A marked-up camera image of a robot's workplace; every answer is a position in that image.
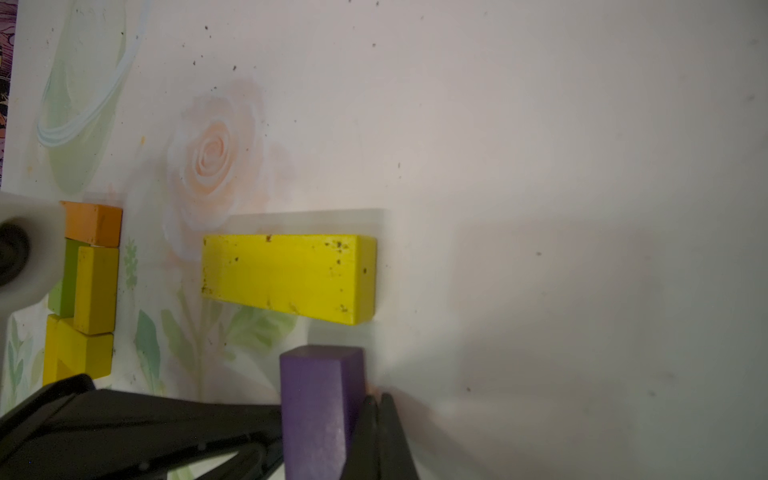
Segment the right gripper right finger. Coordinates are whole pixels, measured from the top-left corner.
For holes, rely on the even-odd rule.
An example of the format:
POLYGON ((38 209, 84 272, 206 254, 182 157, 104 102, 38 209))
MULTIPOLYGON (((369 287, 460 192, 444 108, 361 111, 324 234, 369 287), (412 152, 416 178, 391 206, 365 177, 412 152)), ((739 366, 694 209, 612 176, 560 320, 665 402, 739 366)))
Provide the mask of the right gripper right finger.
POLYGON ((393 396, 363 402, 341 480, 418 480, 419 474, 393 396))

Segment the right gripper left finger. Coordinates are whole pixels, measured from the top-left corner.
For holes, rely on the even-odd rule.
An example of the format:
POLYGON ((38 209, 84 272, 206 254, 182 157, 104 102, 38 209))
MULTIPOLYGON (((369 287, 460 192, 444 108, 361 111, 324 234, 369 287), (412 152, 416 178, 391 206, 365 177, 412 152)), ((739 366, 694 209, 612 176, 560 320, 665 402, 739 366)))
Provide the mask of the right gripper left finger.
POLYGON ((270 478, 284 462, 280 406, 98 389, 78 374, 1 419, 4 479, 159 479, 222 455, 205 478, 270 478))

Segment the yellow long block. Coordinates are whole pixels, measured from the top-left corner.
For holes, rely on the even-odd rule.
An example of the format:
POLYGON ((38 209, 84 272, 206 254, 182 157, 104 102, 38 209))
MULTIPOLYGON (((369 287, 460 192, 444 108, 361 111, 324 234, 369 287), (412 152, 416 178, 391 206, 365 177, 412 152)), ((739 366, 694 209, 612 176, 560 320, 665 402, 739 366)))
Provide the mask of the yellow long block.
POLYGON ((67 356, 69 340, 69 324, 57 315, 49 315, 46 323, 43 386, 74 375, 73 370, 67 365, 63 357, 63 355, 67 356))
POLYGON ((113 334, 86 335, 61 320, 56 335, 58 380, 78 374, 87 374, 92 379, 111 374, 113 334))

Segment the purple block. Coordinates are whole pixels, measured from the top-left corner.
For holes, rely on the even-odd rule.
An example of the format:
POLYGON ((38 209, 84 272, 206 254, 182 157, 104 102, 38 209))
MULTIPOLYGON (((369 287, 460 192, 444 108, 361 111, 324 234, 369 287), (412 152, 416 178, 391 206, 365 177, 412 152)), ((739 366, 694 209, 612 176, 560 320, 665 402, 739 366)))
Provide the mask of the purple block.
POLYGON ((279 357, 287 479, 338 479, 366 396, 359 347, 304 345, 279 357))

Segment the lime green block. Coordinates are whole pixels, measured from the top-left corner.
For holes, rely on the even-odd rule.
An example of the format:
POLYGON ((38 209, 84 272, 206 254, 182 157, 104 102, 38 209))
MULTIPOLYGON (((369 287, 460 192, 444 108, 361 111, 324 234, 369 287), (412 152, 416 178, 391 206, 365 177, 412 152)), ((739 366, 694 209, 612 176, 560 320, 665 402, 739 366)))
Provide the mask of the lime green block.
POLYGON ((71 318, 74 315, 80 247, 89 247, 89 244, 72 239, 66 240, 63 273, 48 296, 48 308, 62 318, 71 318))

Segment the yellow small block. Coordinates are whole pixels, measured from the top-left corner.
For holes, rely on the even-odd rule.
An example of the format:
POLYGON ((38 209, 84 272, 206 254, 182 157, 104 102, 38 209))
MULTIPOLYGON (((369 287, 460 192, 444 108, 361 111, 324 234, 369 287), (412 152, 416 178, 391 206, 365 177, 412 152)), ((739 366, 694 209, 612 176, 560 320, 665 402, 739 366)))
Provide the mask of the yellow small block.
POLYGON ((82 246, 78 249, 74 328, 86 335, 115 329, 119 249, 82 246))

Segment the orange block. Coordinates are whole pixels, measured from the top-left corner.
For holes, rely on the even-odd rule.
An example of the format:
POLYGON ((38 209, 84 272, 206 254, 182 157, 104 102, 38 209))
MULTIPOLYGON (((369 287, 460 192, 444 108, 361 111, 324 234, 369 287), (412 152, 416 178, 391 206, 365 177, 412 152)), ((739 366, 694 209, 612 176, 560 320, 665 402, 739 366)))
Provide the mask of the orange block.
POLYGON ((117 248, 123 210, 119 207, 61 201, 66 216, 65 237, 99 247, 117 248))

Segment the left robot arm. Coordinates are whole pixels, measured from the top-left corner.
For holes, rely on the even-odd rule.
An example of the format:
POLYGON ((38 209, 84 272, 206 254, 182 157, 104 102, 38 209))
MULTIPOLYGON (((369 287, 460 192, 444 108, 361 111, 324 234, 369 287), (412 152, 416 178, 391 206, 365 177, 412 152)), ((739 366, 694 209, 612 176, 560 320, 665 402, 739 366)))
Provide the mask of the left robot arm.
POLYGON ((39 303, 62 278, 66 213, 57 201, 1 194, 1 339, 15 312, 39 303))

